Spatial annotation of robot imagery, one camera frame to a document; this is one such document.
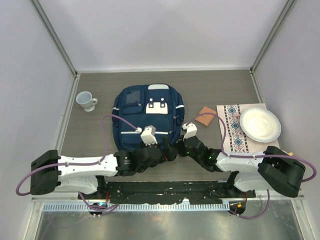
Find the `navy blue student backpack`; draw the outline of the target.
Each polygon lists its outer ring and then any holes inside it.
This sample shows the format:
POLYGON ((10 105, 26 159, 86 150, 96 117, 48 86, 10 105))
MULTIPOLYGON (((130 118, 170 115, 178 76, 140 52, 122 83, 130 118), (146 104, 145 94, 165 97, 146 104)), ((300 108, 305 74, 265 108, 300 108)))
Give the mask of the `navy blue student backpack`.
POLYGON ((164 138, 170 145, 179 139, 185 106, 182 95, 170 85, 133 85, 115 98, 112 114, 137 128, 154 126, 157 143, 164 148, 164 138))

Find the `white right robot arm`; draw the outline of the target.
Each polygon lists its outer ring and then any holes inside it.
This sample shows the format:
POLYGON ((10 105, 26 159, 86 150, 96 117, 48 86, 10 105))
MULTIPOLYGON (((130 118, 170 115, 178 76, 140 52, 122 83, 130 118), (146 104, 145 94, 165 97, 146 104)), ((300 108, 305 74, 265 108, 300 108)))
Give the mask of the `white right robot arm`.
POLYGON ((208 172, 230 172, 226 193, 233 198, 253 190, 274 190, 296 198, 306 167, 275 146, 256 153, 224 154, 209 148, 196 136, 175 144, 178 154, 190 157, 208 172))

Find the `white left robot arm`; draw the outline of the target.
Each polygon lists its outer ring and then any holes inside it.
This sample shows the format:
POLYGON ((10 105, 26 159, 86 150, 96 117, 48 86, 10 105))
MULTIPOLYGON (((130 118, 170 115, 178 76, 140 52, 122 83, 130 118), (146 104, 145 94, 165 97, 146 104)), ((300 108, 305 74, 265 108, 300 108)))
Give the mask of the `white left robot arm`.
POLYGON ((31 163, 30 194, 45 195, 55 190, 81 192, 100 200, 107 188, 99 177, 128 177, 173 161, 178 150, 168 139, 134 151, 121 150, 104 157, 60 156, 48 150, 31 163))

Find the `tan leather wallet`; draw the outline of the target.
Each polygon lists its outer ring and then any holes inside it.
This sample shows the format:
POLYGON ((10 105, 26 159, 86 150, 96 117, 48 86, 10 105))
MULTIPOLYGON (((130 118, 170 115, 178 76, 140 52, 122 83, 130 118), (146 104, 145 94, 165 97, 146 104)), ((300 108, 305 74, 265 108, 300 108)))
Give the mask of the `tan leather wallet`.
POLYGON ((204 126, 208 127, 209 124, 213 121, 215 115, 217 114, 217 112, 207 106, 204 106, 202 108, 202 110, 198 113, 199 115, 200 114, 204 114, 204 115, 201 115, 201 116, 198 116, 195 120, 201 124, 203 124, 204 126))

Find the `patterned white placemat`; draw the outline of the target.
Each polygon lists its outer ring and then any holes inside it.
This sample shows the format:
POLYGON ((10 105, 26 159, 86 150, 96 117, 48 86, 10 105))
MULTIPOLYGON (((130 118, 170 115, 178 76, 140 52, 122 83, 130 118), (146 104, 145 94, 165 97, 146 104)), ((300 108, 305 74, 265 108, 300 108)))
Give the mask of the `patterned white placemat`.
POLYGON ((233 153, 257 153, 265 151, 268 146, 279 148, 278 140, 269 143, 261 143, 252 140, 242 130, 240 126, 240 117, 232 117, 233 114, 241 114, 244 110, 258 107, 267 109, 264 103, 256 104, 231 104, 218 105, 217 114, 223 120, 220 122, 221 135, 225 137, 223 148, 225 152, 233 153))

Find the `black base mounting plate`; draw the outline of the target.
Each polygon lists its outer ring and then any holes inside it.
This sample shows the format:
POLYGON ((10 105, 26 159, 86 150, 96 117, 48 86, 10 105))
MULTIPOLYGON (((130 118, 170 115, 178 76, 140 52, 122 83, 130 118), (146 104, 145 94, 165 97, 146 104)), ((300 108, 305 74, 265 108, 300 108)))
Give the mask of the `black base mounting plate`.
POLYGON ((86 200, 102 200, 107 197, 112 204, 219 204, 223 199, 255 198, 256 193, 245 193, 230 183, 220 181, 153 181, 108 182, 97 192, 83 195, 86 200))

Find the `white paper plate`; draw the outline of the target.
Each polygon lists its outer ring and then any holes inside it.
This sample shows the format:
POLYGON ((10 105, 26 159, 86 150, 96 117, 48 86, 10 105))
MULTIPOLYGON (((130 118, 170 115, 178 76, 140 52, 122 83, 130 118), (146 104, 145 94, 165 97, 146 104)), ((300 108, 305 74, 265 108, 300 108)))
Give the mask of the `white paper plate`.
POLYGON ((278 139, 282 126, 279 119, 269 110, 250 107, 240 114, 242 131, 259 143, 271 143, 278 139))

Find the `light blue cup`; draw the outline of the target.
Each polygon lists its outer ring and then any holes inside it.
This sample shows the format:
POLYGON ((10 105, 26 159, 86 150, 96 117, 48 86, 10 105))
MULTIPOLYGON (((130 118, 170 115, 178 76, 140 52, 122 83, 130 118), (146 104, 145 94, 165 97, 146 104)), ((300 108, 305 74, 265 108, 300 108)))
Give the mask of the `light blue cup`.
POLYGON ((92 112, 98 103, 98 100, 89 91, 80 92, 75 100, 85 112, 92 112))

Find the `perforated metal rail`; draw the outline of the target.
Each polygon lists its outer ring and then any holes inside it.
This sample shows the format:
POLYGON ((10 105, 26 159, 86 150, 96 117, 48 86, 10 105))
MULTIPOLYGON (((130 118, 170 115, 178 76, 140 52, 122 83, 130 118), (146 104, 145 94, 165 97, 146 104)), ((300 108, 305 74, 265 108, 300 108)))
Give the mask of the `perforated metal rail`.
MULTIPOLYGON (((198 211, 229 211, 228 201, 222 203, 190 204, 183 201, 180 204, 120 204, 116 212, 198 212, 198 211)), ((82 202, 47 202, 43 212, 88 212, 92 211, 82 202)))

